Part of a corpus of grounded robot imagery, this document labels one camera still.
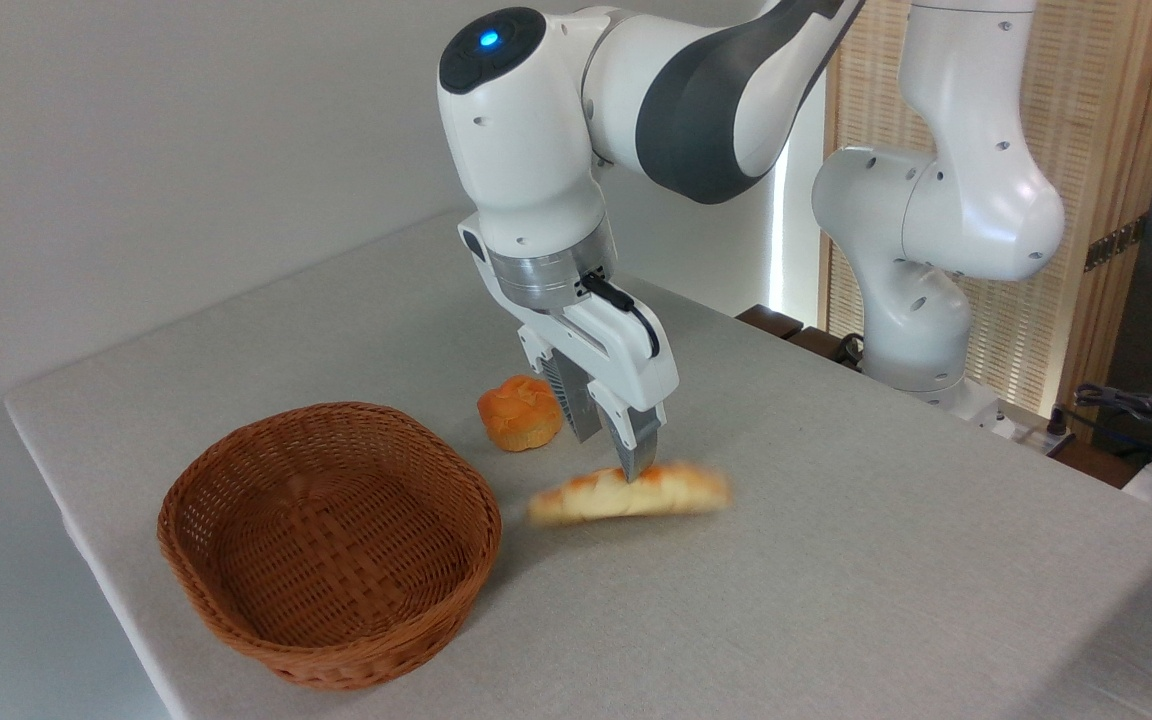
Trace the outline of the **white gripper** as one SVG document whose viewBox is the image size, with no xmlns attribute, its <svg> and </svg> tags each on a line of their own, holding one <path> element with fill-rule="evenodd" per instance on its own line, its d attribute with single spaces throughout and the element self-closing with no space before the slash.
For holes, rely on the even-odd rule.
<svg viewBox="0 0 1152 720">
<path fill-rule="evenodd" d="M 635 482 L 657 458 L 660 407 L 679 387 L 666 333 L 649 306 L 622 311 L 590 295 L 554 313 L 515 306 L 515 316 L 553 347 L 544 377 L 568 427 L 584 444 L 602 429 L 616 447 L 626 482 Z M 596 384 L 596 404 L 589 381 Z"/>
</svg>

